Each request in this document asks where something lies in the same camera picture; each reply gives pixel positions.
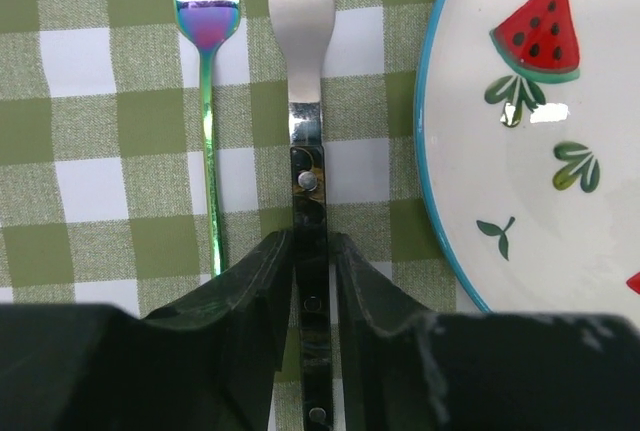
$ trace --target leaf pattern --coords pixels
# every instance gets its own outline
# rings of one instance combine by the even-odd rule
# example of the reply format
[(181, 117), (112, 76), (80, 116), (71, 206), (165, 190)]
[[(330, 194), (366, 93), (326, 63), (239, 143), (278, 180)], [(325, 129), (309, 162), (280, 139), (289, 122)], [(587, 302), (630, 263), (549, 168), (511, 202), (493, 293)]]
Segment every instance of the leaf pattern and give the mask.
[(521, 76), (503, 76), (495, 80), (485, 90), (484, 100), (489, 104), (504, 102), (500, 122), (509, 128), (520, 124), (525, 106), (533, 113), (547, 103), (540, 86)]
[(596, 190), (600, 183), (600, 163), (589, 148), (574, 141), (563, 141), (555, 146), (553, 154), (567, 163), (553, 176), (553, 186), (558, 191), (570, 188), (578, 178), (582, 191)]
[(509, 261), (509, 238), (507, 238), (507, 231), (513, 225), (513, 223), (515, 223), (515, 221), (516, 221), (516, 218), (511, 216), (511, 218), (509, 218), (509, 222), (504, 227), (504, 229), (502, 229), (500, 226), (493, 223), (488, 223), (486, 221), (480, 221), (480, 220), (476, 221), (476, 226), (478, 226), (478, 229), (483, 234), (491, 237), (499, 236), (498, 251), (500, 252), (502, 257), (507, 261)]
[(485, 223), (484, 221), (477, 221), (478, 228), (487, 236), (500, 236), (502, 234), (502, 229), (500, 226), (496, 226), (495, 224)]

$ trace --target ceramic plate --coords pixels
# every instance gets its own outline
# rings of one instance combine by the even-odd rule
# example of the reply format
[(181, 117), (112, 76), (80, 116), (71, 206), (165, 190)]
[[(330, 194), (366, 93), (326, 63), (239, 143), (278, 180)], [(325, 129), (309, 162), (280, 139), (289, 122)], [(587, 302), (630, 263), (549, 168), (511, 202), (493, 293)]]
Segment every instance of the ceramic plate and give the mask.
[(478, 307), (640, 325), (640, 0), (437, 0), (416, 90), (425, 201)]

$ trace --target green leaf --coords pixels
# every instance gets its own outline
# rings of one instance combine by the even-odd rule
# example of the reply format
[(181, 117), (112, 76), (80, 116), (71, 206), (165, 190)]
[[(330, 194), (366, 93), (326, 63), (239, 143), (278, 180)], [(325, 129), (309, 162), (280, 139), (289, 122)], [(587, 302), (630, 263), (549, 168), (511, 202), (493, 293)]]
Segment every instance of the green leaf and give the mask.
[(594, 192), (598, 187), (598, 183), (600, 183), (600, 164), (598, 164), (598, 160), (592, 157), (582, 166), (581, 171), (580, 187), (585, 193)]
[(533, 100), (537, 103), (537, 105), (543, 106), (547, 104), (547, 98), (545, 98), (542, 89), (540, 89), (540, 86), (538, 86), (535, 81), (530, 81), (528, 79), (526, 81), (527, 86), (529, 86), (529, 90), (531, 91), (531, 95), (533, 96)]
[(489, 104), (496, 104), (505, 100), (509, 96), (509, 92), (512, 92), (512, 88), (516, 84), (516, 80), (514, 79), (513, 83), (507, 86), (511, 79), (513, 79), (513, 76), (503, 76), (502, 78), (497, 79), (493, 83), (491, 83), (487, 90), (484, 92), (484, 100)]
[(509, 231), (509, 228), (510, 228), (511, 226), (513, 226), (513, 223), (515, 223), (515, 222), (516, 222), (516, 218), (514, 218), (513, 216), (511, 216), (511, 217), (509, 218), (509, 222), (507, 223), (507, 225), (505, 226), (505, 228), (502, 230), (502, 232), (503, 232), (503, 233), (506, 233), (507, 231)]
[(500, 236), (500, 239), (498, 240), (498, 249), (500, 250), (502, 257), (509, 261), (509, 240), (507, 239), (506, 234)]
[(524, 102), (525, 106), (527, 108), (529, 108), (529, 111), (531, 111), (532, 113), (538, 109), (538, 103), (536, 103), (536, 101), (534, 99), (531, 99), (531, 97), (529, 96), (529, 94), (527, 93), (526, 89), (522, 90), (521, 93), (521, 97), (520, 99), (522, 99), (522, 101)]
[(567, 162), (582, 161), (587, 153), (589, 148), (574, 141), (563, 141), (553, 148), (554, 156)]
[(478, 225), (478, 229), (480, 229), (480, 231), (482, 231), (487, 236), (502, 235), (502, 229), (500, 229), (500, 227), (496, 226), (495, 224), (485, 223), (484, 221), (480, 220), (476, 221), (476, 224)]
[(508, 100), (502, 107), (500, 122), (507, 128), (515, 128), (520, 124), (520, 121), (522, 121), (522, 99), (517, 99), (516, 101), (515, 106), (512, 104), (511, 100)]
[(571, 162), (553, 176), (553, 186), (558, 191), (564, 191), (578, 179), (579, 175), (580, 173), (576, 170), (576, 163)]

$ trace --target green gingham tablecloth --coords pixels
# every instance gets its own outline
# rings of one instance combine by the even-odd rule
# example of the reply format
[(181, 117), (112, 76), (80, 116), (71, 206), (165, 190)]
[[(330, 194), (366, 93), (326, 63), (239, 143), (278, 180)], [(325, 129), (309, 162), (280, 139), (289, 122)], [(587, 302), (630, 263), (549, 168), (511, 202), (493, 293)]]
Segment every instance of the green gingham tablecloth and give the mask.
[[(328, 212), (406, 292), (454, 310), (412, 138), (432, 2), (337, 0), (323, 81)], [(214, 79), (232, 263), (291, 225), (284, 63), (267, 0), (241, 5)], [(107, 301), (140, 316), (209, 279), (197, 73), (172, 0), (0, 0), (0, 301)], [(271, 429), (302, 429), (295, 321)]]

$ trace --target blue plate rim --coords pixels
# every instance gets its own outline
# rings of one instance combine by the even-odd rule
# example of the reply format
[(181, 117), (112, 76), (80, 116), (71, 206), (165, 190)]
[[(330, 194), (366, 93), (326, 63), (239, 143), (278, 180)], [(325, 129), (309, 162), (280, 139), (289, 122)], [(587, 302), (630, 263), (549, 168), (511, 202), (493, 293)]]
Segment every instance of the blue plate rim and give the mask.
[(451, 244), (440, 220), (438, 208), (435, 203), (433, 190), (431, 189), (431, 180), (429, 179), (429, 169), (427, 167), (427, 149), (425, 146), (425, 133), (424, 133), (424, 117), (426, 113), (425, 109), (425, 97), (427, 94), (426, 84), (427, 76), (429, 73), (429, 61), (431, 59), (431, 50), (433, 48), (433, 41), (435, 39), (436, 30), (440, 21), (440, 15), (442, 14), (442, 8), (444, 7), (446, 0), (436, 0), (433, 4), (429, 23), (427, 24), (427, 31), (424, 38), (424, 44), (422, 46), (422, 53), (420, 57), (420, 64), (418, 67), (418, 73), (416, 75), (416, 85), (414, 93), (414, 139), (416, 149), (416, 160), (418, 164), (418, 174), (420, 177), (420, 186), (422, 188), (422, 196), (427, 206), (427, 211), (431, 219), (431, 224), (434, 228), (440, 247), (445, 255), (445, 258), (453, 268), (453, 271), (460, 281), (460, 284), (467, 292), (474, 304), (484, 312), (490, 312), (489, 306), (480, 297), (476, 289), (469, 281), (469, 278), (464, 273), (458, 258), (451, 249)]

